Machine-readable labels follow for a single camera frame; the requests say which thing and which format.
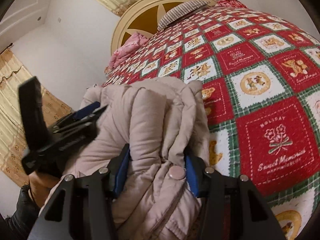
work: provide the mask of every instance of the headboard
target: headboard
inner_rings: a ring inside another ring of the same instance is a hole
[[[134,33],[139,32],[147,38],[157,32],[160,19],[167,11],[180,3],[190,0],[140,0],[132,5],[119,20],[113,33],[111,42],[111,54],[121,47]],[[216,0],[206,0],[213,6]]]

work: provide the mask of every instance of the beige jacket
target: beige jacket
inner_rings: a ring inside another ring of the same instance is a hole
[[[85,94],[81,107],[99,101],[108,108],[98,120],[97,138],[69,160],[64,174],[91,175],[130,144],[127,181],[112,205],[120,240],[185,239],[198,216],[201,200],[186,178],[173,179],[168,171],[173,165],[185,167],[188,143],[209,163],[201,90],[200,81],[184,84],[164,77],[90,88]]]

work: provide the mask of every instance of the bolt head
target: bolt head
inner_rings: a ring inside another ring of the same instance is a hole
[[[206,167],[204,169],[204,171],[206,174],[212,174],[212,173],[214,173],[214,168],[213,167]]]
[[[68,174],[67,176],[64,177],[65,181],[72,181],[73,180],[73,175],[72,174]]]
[[[100,174],[106,174],[108,171],[109,171],[109,169],[107,167],[102,167],[99,169]]]
[[[248,181],[249,180],[248,176],[245,174],[240,175],[240,179],[241,179],[241,181]]]

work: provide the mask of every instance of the pillow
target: pillow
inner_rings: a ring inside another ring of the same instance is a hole
[[[188,2],[184,2],[179,4],[178,6],[172,8],[168,11],[158,23],[158,31],[162,30],[163,28],[167,27],[170,23],[178,20],[179,18],[187,15],[188,13],[193,12],[209,4],[210,1],[202,1],[202,0],[191,0]]]

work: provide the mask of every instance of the white square patch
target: white square patch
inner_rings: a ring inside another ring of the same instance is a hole
[[[312,95],[308,96],[306,102],[320,129],[320,91],[314,92]]]
[[[233,10],[233,11],[229,11],[229,12],[227,12],[227,13],[231,14],[231,13],[237,13],[237,12],[241,12],[241,11],[239,11],[239,10]]]
[[[212,18],[212,17],[216,17],[216,16],[218,16],[218,15],[221,15],[221,13],[214,13],[214,14],[212,14],[212,15],[209,16],[209,17]]]
[[[254,40],[253,42],[268,54],[291,47],[290,44],[274,34],[264,36],[262,38]]]
[[[146,56],[149,55],[150,53],[152,53],[154,50],[155,50],[155,47],[153,47],[152,49],[148,50],[148,51],[146,52]]]
[[[182,33],[178,32],[177,34],[173,35],[172,37],[170,37],[170,41],[174,40],[175,38],[179,37]]]
[[[253,25],[253,23],[248,22],[246,19],[240,19],[240,20],[236,20],[231,23],[228,23],[228,25],[234,30],[239,30],[241,28]]]
[[[129,72],[134,71],[139,65],[140,65],[140,61],[138,61],[137,63],[134,63],[134,64],[130,67]]]
[[[189,32],[185,33],[184,37],[187,38],[187,37],[190,37],[190,36],[195,35],[197,33],[199,33],[199,30],[198,29],[194,29],[192,31],[189,31]]]
[[[280,17],[276,17],[276,16],[268,16],[268,18],[270,20],[276,21],[276,22],[281,22],[281,23],[285,23],[286,21],[282,20]]]
[[[306,38],[308,38],[309,40],[311,40],[312,43],[314,43],[315,45],[320,45],[320,42],[318,40],[316,40],[314,37],[312,37],[311,35],[307,34],[307,33],[301,33],[303,36],[305,36]]]
[[[200,45],[202,45],[204,43],[205,42],[204,42],[203,37],[202,36],[198,36],[198,37],[192,39],[191,41],[186,42],[184,44],[184,49],[187,52],[187,51],[192,50],[192,49],[194,49],[194,48],[196,48],[196,47],[198,47],[198,46],[200,46]]]
[[[201,21],[203,21],[203,20],[205,20],[205,17],[201,17],[201,18],[199,18],[199,19],[196,19],[195,22],[197,23],[197,22],[201,22]]]
[[[141,75],[144,76],[148,74],[149,72],[158,68],[158,66],[159,66],[159,59],[146,65],[146,67],[142,70]]]
[[[136,70],[134,71],[134,74],[137,73],[138,71],[142,70],[145,68],[146,64],[147,64],[148,60],[142,62],[137,68]]]
[[[179,69],[180,59],[177,58],[176,60],[164,65],[158,74],[158,77],[165,77],[170,75],[171,73],[177,71]]]
[[[172,50],[175,50],[175,49],[179,48],[181,45],[182,45],[182,41],[179,41],[178,43],[169,46],[167,48],[167,53],[172,51]]]
[[[157,48],[157,49],[155,50],[155,52],[153,53],[153,55],[159,53],[161,50],[164,50],[166,47],[167,47],[167,44],[164,44],[164,45],[160,46],[159,48]]]
[[[265,64],[230,79],[242,109],[285,92],[284,87]]]
[[[217,75],[216,65],[212,58],[184,69],[183,81],[188,84],[192,80],[204,81]]]
[[[216,28],[219,28],[220,26],[222,26],[222,25],[221,25],[220,23],[217,23],[217,24],[215,24],[215,25],[213,25],[213,26],[205,29],[204,32],[205,32],[205,33],[210,32],[210,31],[212,31],[212,30],[214,30],[214,29],[216,29]]]
[[[280,227],[287,227],[286,239],[295,239],[309,221],[312,215],[314,197],[315,189],[311,188],[299,197],[271,208]]]
[[[229,176],[230,152],[227,129],[210,133],[209,153],[210,166],[222,175]]]
[[[231,18],[231,17],[232,17],[231,15],[225,15],[225,16],[219,17],[217,20],[221,22],[221,21],[228,20],[228,19]]]
[[[240,41],[241,41],[241,39],[238,36],[236,36],[234,33],[231,33],[227,36],[224,36],[222,38],[219,38],[219,39],[213,41],[213,45],[219,51],[219,50],[227,48],[235,43],[238,43]]]
[[[288,27],[280,24],[280,23],[265,23],[262,24],[263,26],[273,30],[273,31],[280,31],[280,30],[289,30]]]
[[[311,57],[320,66],[320,49],[305,49],[304,52],[308,54],[308,56]]]
[[[243,17],[243,18],[248,18],[248,17],[258,17],[259,15],[256,15],[254,13],[249,13],[249,14],[243,14],[241,15],[240,17]]]
[[[211,21],[212,21],[211,19],[207,19],[207,20],[205,20],[203,22],[198,23],[198,25],[202,26],[202,25],[205,25],[205,24],[207,24],[208,22],[211,22]]]

